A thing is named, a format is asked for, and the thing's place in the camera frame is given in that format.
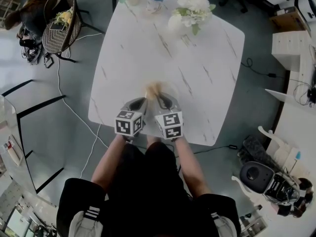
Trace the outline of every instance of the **white marble table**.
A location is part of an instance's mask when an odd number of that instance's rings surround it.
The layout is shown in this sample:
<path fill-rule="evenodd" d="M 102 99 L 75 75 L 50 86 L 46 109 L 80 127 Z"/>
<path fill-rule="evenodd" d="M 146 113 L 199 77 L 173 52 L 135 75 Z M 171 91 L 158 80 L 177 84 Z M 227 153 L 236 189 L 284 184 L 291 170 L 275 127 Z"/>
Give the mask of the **white marble table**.
<path fill-rule="evenodd" d="M 144 96 L 147 84 L 166 81 L 179 92 L 188 141 L 212 146 L 234 92 L 244 33 L 213 16 L 197 36 L 180 38 L 167 28 L 176 0 L 164 0 L 157 15 L 147 15 L 145 6 L 141 0 L 115 9 L 94 75 L 89 119 L 114 126 L 124 103 Z M 153 119 L 142 133 L 161 137 Z"/>

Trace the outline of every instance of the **gray floor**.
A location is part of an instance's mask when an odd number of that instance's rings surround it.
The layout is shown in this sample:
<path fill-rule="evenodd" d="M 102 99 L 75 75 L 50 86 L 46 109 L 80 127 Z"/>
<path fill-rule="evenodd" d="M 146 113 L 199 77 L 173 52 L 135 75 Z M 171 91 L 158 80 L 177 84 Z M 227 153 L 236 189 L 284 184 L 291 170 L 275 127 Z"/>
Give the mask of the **gray floor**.
<path fill-rule="evenodd" d="M 218 4 L 219 0 L 210 0 Z M 111 0 L 78 0 L 81 9 L 89 10 L 93 24 L 106 31 L 112 15 Z M 271 55 L 273 27 L 265 12 L 249 5 L 249 12 L 240 13 L 240 6 L 231 0 L 225 7 L 217 7 L 214 14 L 238 27 L 245 33 L 243 61 L 251 57 L 254 69 L 262 73 L 284 75 L 284 69 Z M 43 63 L 29 66 L 21 58 L 21 47 L 15 38 L 17 29 L 9 32 L 0 31 L 0 92 L 29 79 L 31 84 L 9 95 L 8 99 L 18 112 L 35 104 L 59 95 L 57 88 L 57 59 L 50 69 Z M 83 29 L 80 36 L 94 34 L 90 29 Z M 78 63 L 61 61 L 61 89 L 67 95 L 66 102 L 96 132 L 98 125 L 88 120 L 88 105 L 95 66 L 103 36 L 94 36 L 79 40 L 71 47 L 72 58 Z M 259 76 L 241 66 L 234 95 L 231 101 L 221 133 L 214 147 L 235 144 L 239 147 L 249 134 L 259 135 L 257 127 L 269 129 L 274 121 L 278 101 L 264 91 L 265 88 L 281 90 L 282 79 Z M 71 111 L 59 101 L 22 119 L 22 135 L 25 151 L 34 150 L 28 158 L 30 172 L 38 188 L 59 168 L 65 170 L 53 180 L 40 196 L 58 204 L 63 184 L 70 177 L 79 177 L 90 154 L 94 136 Z M 102 126 L 100 137 L 109 144 L 114 137 L 111 127 Z M 141 136 L 138 145 L 145 145 Z M 192 145 L 195 152 L 207 147 Z M 105 152 L 98 141 L 90 158 L 83 178 L 89 180 L 96 164 Z M 251 203 L 243 195 L 237 183 L 231 181 L 231 175 L 240 169 L 237 151 L 218 149 L 198 154 L 210 188 L 218 194 L 234 198 L 240 215 L 250 212 Z"/>

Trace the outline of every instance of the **black cable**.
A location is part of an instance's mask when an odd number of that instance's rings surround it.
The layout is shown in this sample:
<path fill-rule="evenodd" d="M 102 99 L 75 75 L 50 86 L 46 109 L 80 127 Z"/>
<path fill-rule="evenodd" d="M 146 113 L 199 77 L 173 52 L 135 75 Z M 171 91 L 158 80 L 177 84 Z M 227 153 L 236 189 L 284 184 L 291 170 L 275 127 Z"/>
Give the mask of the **black cable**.
<path fill-rule="evenodd" d="M 237 146 L 235 146 L 235 145 L 228 145 L 228 146 L 221 146 L 221 147 L 217 147 L 217 148 L 211 148 L 211 149 L 204 150 L 204 151 L 198 151 L 198 152 L 195 152 L 193 154 L 196 155 L 196 154 L 200 154 L 200 153 L 206 153 L 206 152 L 209 152 L 209 151 L 212 151 L 212 150 L 215 150 L 215 149 L 220 149 L 220 148 L 230 148 L 230 149 L 238 150 Z"/>
<path fill-rule="evenodd" d="M 256 71 L 256 70 L 254 70 L 254 69 L 252 68 L 253 61 L 252 61 L 252 59 L 249 58 L 249 57 L 247 58 L 246 62 L 247 62 L 247 65 L 244 64 L 243 62 L 241 62 L 241 64 L 242 64 L 244 67 L 249 68 L 252 72 L 254 72 L 254 73 L 258 74 L 258 75 L 267 76 L 267 77 L 270 77 L 270 78 L 281 78 L 281 79 L 285 79 L 285 77 L 277 76 L 277 75 L 274 74 L 274 73 L 264 74 L 264 73 L 261 73 L 261 72 L 258 72 L 258 71 Z M 289 80 L 301 82 L 301 84 L 298 84 L 298 85 L 295 87 L 294 91 L 293 91 L 294 100 L 295 100 L 298 104 L 300 104 L 300 105 L 302 105 L 302 106 L 308 105 L 309 100 L 307 100 L 306 103 L 302 104 L 302 103 L 301 103 L 301 98 L 308 92 L 309 89 L 312 88 L 312 86 L 310 86 L 307 82 L 303 82 L 303 81 L 300 81 L 300 80 L 295 80 L 295 79 L 289 79 Z M 307 90 L 302 94 L 302 96 L 299 98 L 299 101 L 297 101 L 296 98 L 295 98 L 295 92 L 296 92 L 297 88 L 298 88 L 299 86 L 302 86 L 302 85 L 307 85 L 307 86 L 309 87 L 309 89 L 307 89 Z"/>
<path fill-rule="evenodd" d="M 174 153 L 174 146 L 171 145 L 171 144 L 165 144 L 166 146 L 170 146 L 172 148 L 172 152 Z M 141 148 L 141 149 L 144 149 L 144 150 L 147 150 L 147 148 L 144 148 L 144 147 L 141 147 L 141 146 L 137 146 L 137 145 L 134 145 L 136 146 L 137 148 Z"/>

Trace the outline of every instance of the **black frame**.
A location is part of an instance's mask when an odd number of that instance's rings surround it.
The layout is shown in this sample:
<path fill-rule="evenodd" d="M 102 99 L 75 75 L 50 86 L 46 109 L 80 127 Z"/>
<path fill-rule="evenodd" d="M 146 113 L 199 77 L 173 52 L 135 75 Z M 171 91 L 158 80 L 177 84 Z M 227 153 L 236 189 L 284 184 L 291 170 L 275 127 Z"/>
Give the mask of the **black frame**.
<path fill-rule="evenodd" d="M 10 90 L 6 91 L 5 93 L 1 94 L 3 97 L 6 97 L 7 95 L 11 94 L 12 92 L 16 91 L 17 89 L 29 84 L 30 82 L 32 82 L 33 80 L 28 80 L 28 81 L 25 81 L 13 88 L 11 88 Z M 35 105 L 33 107 L 30 107 L 20 113 L 17 113 L 16 115 L 16 118 L 17 118 L 17 122 L 18 122 L 18 129 L 19 129 L 19 134 L 20 134 L 20 139 L 21 139 L 21 145 L 22 145 L 22 151 L 23 151 L 23 154 L 24 154 L 24 157 L 25 157 L 25 162 L 26 162 L 26 166 L 28 168 L 28 171 L 30 173 L 30 169 L 29 169 L 29 166 L 28 166 L 28 162 L 27 162 L 27 158 L 30 156 L 30 154 L 33 152 L 33 150 L 31 150 L 27 155 L 25 155 L 25 152 L 24 152 L 24 146 L 23 146 L 23 139 L 22 139 L 22 130 L 21 130 L 21 118 L 27 116 L 28 114 L 31 114 L 47 105 L 50 105 L 50 104 L 53 104 L 63 98 L 65 98 L 66 95 L 62 95 L 62 96 L 58 96 L 58 97 L 54 97 L 52 99 L 49 99 L 45 102 L 42 102 L 38 105 Z M 64 168 L 61 168 L 59 169 L 55 174 L 53 174 L 50 178 L 48 178 L 47 181 L 45 181 L 39 188 L 35 188 L 35 185 L 34 185 L 34 182 L 33 182 L 33 179 L 32 179 L 32 176 L 31 176 L 31 173 L 30 173 L 30 177 L 31 177 L 31 180 L 32 180 L 32 183 L 33 183 L 33 186 L 34 186 L 34 189 L 36 191 L 36 193 L 38 194 L 42 189 L 44 189 L 56 176 L 59 175 L 60 172 L 62 172 L 64 170 Z"/>

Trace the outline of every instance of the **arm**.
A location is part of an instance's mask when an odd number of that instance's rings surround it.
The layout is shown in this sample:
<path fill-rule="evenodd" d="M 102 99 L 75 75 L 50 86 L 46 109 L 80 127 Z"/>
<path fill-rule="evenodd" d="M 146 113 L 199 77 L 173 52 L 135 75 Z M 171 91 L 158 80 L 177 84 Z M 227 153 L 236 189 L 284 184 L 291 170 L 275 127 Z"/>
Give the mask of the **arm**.
<path fill-rule="evenodd" d="M 175 141 L 184 180 L 194 198 L 211 193 L 204 178 L 201 166 L 184 137 Z"/>
<path fill-rule="evenodd" d="M 91 182 L 100 185 L 105 192 L 113 179 L 125 143 L 122 135 L 116 135 L 92 175 Z"/>

